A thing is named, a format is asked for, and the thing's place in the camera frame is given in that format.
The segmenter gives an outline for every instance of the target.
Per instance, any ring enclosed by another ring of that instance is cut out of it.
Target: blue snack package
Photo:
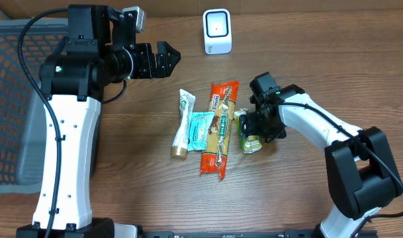
[[[188,151],[207,149],[208,129],[213,118],[214,112],[193,112]]]

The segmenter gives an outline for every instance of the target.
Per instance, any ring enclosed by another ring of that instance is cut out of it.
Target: white device
[[[226,9],[210,9],[202,15],[206,54],[226,54],[232,49],[230,13]]]
[[[129,11],[136,11],[136,22],[135,22],[135,31],[136,33],[141,33],[144,32],[144,29],[146,27],[146,18],[147,14],[144,10],[142,10],[140,7],[127,7],[122,10],[122,12],[129,12]]]
[[[89,202],[89,168],[95,124],[100,116],[101,102],[87,97],[78,102],[75,95],[53,95],[50,105],[56,112],[62,136],[62,168],[58,190],[57,209],[52,229],[66,229],[68,223],[76,229],[91,223],[92,210]],[[46,229],[50,214],[54,178],[56,174],[56,137],[53,122],[46,111],[47,139],[44,176],[33,223],[39,222]]]

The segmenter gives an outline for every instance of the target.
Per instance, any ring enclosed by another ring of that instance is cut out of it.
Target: green package
[[[254,153],[263,148],[261,144],[259,136],[248,136],[247,138],[243,138],[241,136],[241,127],[240,127],[240,116],[248,113],[248,109],[242,108],[238,109],[234,112],[234,118],[236,123],[236,131],[238,133],[238,137],[240,139],[241,149],[244,153]]]
[[[193,112],[189,130],[188,151],[207,149],[208,129],[212,124],[214,112]]]

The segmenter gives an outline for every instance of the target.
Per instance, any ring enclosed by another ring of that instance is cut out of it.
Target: orange snack package
[[[208,110],[214,112],[214,118],[208,129],[207,149],[201,154],[200,175],[219,173],[220,180],[225,177],[230,128],[239,86],[237,81],[221,85],[212,83]]]

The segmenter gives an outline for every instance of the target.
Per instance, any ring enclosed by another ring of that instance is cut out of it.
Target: snack bar wrapper
[[[212,124],[214,112],[193,112],[189,130],[188,151],[207,149],[208,129]]]
[[[208,110],[214,112],[214,118],[208,129],[207,149],[201,154],[200,175],[219,173],[221,180],[225,177],[230,128],[239,86],[237,81],[212,84]]]

